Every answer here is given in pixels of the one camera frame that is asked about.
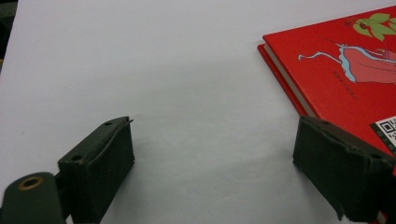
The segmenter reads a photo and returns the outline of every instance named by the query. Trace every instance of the black object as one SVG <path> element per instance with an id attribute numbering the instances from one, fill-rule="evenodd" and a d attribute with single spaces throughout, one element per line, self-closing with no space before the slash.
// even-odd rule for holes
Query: black object
<path id="1" fill-rule="evenodd" d="M 381 210 L 394 223 L 391 156 L 325 120 L 300 117 L 293 158 L 339 218 L 371 222 Z"/>
<path id="2" fill-rule="evenodd" d="M 128 117 L 105 122 L 58 161 L 60 173 L 27 175 L 8 186 L 1 224 L 100 223 L 134 165 Z"/>

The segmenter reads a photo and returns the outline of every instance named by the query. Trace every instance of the barcode label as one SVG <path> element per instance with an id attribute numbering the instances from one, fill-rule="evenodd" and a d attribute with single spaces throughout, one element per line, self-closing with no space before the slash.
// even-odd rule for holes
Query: barcode label
<path id="1" fill-rule="evenodd" d="M 396 116 L 377 121 L 371 127 L 393 155 L 396 156 Z"/>

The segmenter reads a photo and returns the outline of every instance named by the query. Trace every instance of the printed illustration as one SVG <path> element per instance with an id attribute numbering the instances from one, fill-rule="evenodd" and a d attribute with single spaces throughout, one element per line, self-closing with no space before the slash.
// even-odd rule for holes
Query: printed illustration
<path id="1" fill-rule="evenodd" d="M 384 41 L 385 35 L 396 35 L 396 18 L 391 18 L 389 14 L 375 13 L 369 19 L 349 19 L 345 25 L 350 23 L 353 23 L 353 28 L 359 34 L 380 41 Z"/>
<path id="2" fill-rule="evenodd" d="M 346 77 L 352 82 L 396 83 L 396 53 L 386 49 L 377 52 L 347 45 L 339 47 L 339 59 L 325 52 L 312 56 L 299 55 L 298 59 L 314 59 L 318 56 L 328 57 L 339 63 Z"/>

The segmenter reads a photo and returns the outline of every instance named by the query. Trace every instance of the white surface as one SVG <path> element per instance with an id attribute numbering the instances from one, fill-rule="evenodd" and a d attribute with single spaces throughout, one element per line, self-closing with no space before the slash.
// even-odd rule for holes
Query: white surface
<path id="1" fill-rule="evenodd" d="M 292 164 L 298 116 L 256 47 L 392 4 L 20 0 L 0 75 L 0 191 L 57 173 L 129 115 L 136 163 L 102 223 L 338 223 Z"/>

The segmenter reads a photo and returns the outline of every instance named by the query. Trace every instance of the red book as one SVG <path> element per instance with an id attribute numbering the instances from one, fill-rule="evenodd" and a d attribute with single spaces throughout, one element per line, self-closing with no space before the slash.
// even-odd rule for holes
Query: red book
<path id="1" fill-rule="evenodd" d="M 396 7 L 263 39 L 259 51 L 300 115 L 396 156 Z"/>

